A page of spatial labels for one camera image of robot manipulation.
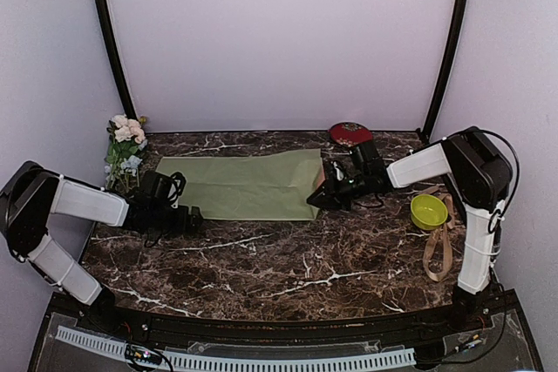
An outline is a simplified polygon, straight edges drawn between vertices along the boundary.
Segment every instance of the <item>red lid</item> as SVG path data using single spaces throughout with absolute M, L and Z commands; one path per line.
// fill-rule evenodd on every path
M 363 125 L 355 122 L 341 122 L 330 128 L 331 140 L 339 145 L 354 147 L 371 140 L 372 133 Z

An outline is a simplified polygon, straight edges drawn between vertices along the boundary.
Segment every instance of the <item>black pole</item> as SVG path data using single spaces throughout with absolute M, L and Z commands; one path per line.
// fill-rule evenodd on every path
M 97 14 L 99 15 L 101 31 L 103 32 L 103 38 L 105 40 L 106 54 L 111 63 L 112 75 L 114 76 L 116 88 L 119 91 L 120 102 L 122 102 L 122 107 L 124 108 L 126 116 L 128 118 L 137 119 L 138 115 L 133 108 L 132 97 L 130 96 L 130 91 L 128 91 L 128 85 L 126 84 L 126 78 L 122 70 L 122 63 L 120 62 L 119 51 L 116 46 L 116 38 L 112 31 L 108 4 L 106 0 L 95 0 L 95 4 L 97 5 Z
M 444 51 L 444 57 L 442 58 L 442 65 L 439 69 L 438 81 L 436 82 L 436 87 L 434 88 L 428 115 L 426 115 L 425 125 L 422 132 L 419 134 L 425 142 L 430 141 L 434 125 L 436 124 L 436 119 L 438 118 L 439 109 L 442 106 L 442 101 L 444 100 L 447 81 L 450 78 L 453 59 L 455 58 L 455 51 L 457 50 L 457 43 L 459 41 L 459 34 L 461 33 L 461 25 L 463 24 L 463 16 L 465 15 L 466 2 L 467 0 L 455 0 L 455 4 L 453 5 L 452 23 L 450 24 L 450 30 L 447 36 L 446 50 Z

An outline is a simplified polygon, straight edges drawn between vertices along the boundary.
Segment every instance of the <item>white wall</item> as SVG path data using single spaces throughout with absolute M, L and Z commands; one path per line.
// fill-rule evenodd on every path
M 153 131 L 422 126 L 453 0 L 109 0 Z
M 546 369 L 558 370 L 558 0 L 469 0 L 435 133 L 469 125 L 501 133 L 520 155 L 497 270 Z
M 93 0 L 0 0 L 0 187 L 27 159 L 102 183 L 105 124 L 121 112 Z M 89 223 L 54 220 L 74 256 Z M 27 363 L 51 289 L 0 239 L 0 369 Z

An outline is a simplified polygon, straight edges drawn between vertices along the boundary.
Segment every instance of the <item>tan ribbon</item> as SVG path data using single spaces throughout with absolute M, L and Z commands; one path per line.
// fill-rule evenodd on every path
M 422 191 L 421 194 L 432 194 L 436 193 L 438 190 L 439 188 L 437 186 L 432 186 Z M 426 275 L 435 282 L 442 281 L 452 269 L 453 250 L 452 243 L 450 243 L 450 239 L 447 234 L 447 229 L 455 227 L 455 210 L 453 208 L 452 195 L 444 193 L 440 195 L 439 198 L 446 204 L 450 220 L 444 223 L 442 227 L 438 227 L 431 232 L 430 237 L 428 237 L 428 241 L 426 242 L 425 252 L 422 256 L 422 266 L 425 269 Z M 436 249 L 436 244 L 438 243 L 440 235 L 442 238 L 442 246 L 444 248 L 444 259 L 442 261 L 442 271 L 435 274 L 432 270 L 430 270 L 429 264 L 430 260 L 432 260 L 432 256 L 434 255 L 434 250 Z

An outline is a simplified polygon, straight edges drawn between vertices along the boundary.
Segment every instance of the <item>white vent grille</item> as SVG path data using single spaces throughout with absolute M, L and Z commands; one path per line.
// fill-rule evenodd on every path
M 90 352 L 126 362 L 126 343 L 63 326 L 58 327 L 57 340 Z M 330 359 L 302 359 L 294 361 L 266 361 L 253 359 L 228 359 L 188 355 L 165 350 L 164 355 L 178 371 L 202 372 L 369 372 L 403 368 L 416 364 L 414 349 L 408 348 L 374 355 L 336 357 Z M 169 370 L 164 362 L 160 370 Z

